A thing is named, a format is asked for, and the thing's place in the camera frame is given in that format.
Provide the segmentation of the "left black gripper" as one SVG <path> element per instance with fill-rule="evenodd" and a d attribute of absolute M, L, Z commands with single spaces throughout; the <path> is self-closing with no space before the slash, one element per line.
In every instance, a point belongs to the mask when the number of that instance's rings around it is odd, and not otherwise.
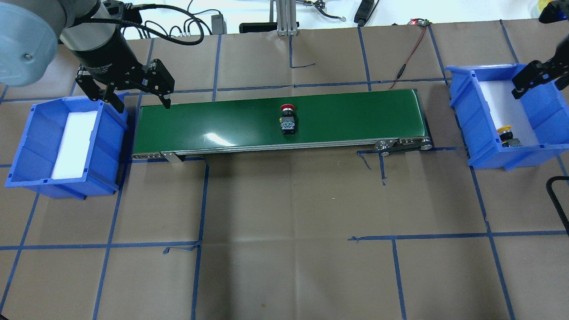
<path fill-rule="evenodd" d="M 81 63 L 76 83 L 89 99 L 108 100 L 122 114 L 124 98 L 115 91 L 138 89 L 159 97 L 165 109 L 171 108 L 173 76 L 159 59 L 141 64 L 120 31 L 97 48 L 71 52 Z"/>

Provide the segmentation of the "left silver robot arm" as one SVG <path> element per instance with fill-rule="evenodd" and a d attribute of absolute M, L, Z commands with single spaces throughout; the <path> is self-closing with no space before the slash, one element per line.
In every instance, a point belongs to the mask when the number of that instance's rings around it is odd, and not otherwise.
<path fill-rule="evenodd" d="M 121 33 L 122 21 L 100 0 L 3 0 L 0 10 L 1 82 L 23 87 L 39 81 L 63 43 L 77 57 L 75 82 L 92 101 L 118 112 L 118 91 L 157 96 L 165 108 L 175 80 L 162 61 L 142 64 Z"/>

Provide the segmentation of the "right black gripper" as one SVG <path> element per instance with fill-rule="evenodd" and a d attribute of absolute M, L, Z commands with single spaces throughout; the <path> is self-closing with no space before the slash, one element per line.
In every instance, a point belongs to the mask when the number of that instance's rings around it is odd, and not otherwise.
<path fill-rule="evenodd" d="M 534 60 L 528 63 L 512 78 L 512 95 L 519 100 L 524 92 L 539 85 L 555 81 L 557 90 L 562 91 L 569 84 L 569 37 L 558 45 L 555 54 L 548 61 Z"/>

